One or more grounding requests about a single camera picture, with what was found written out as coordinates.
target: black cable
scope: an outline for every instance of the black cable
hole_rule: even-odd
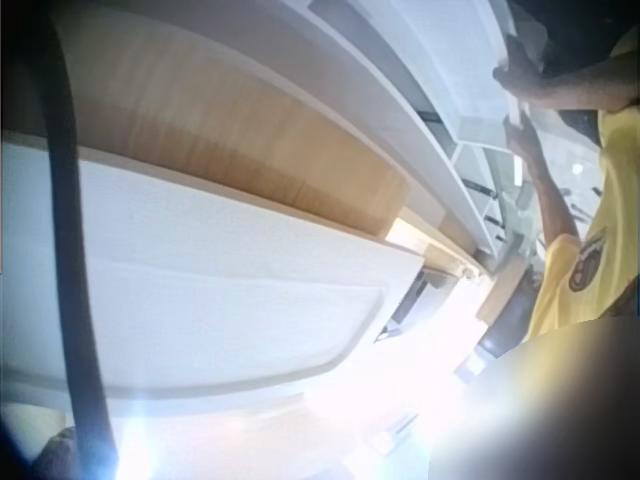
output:
[[[19,52],[36,86],[49,159],[65,367],[82,478],[112,479],[117,450],[91,323],[82,232],[75,115],[64,54],[48,13],[31,5],[20,25]]]

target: light wood surface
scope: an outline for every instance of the light wood surface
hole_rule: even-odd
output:
[[[424,221],[413,213],[408,208],[403,208],[400,212],[400,218],[410,225],[414,226],[418,230],[422,231],[429,238],[429,247],[437,247],[442,250],[445,254],[453,257],[460,261],[463,265],[469,267],[476,274],[489,275],[489,272],[485,267],[483,267],[478,261],[473,258],[469,253],[467,253],[462,247],[460,247],[455,241],[450,239],[447,235],[445,235],[438,228],[435,228]],[[436,256],[440,257],[440,252],[436,252],[434,254],[434,250],[432,250],[432,257]]]
[[[81,145],[386,235],[408,192],[393,166],[301,101],[222,61],[215,42],[100,12],[57,21]]]
[[[482,320],[489,326],[493,325],[518,287],[528,266],[529,262],[525,256],[515,254],[511,257],[504,269],[496,275],[493,288],[478,309],[476,314],[478,320]]]

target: white panel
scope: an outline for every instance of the white panel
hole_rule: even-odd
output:
[[[91,311],[113,411],[282,395],[372,342],[422,264],[209,182],[88,149],[81,158]],[[66,408],[48,155],[3,144],[3,159],[5,393]]]

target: white shelf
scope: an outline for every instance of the white shelf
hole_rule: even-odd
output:
[[[49,158],[42,139],[27,143],[42,148],[2,145],[0,316],[13,339],[3,344],[2,392],[68,410]],[[424,262],[212,182],[78,154],[92,323],[112,414],[189,414],[300,393],[375,340]]]

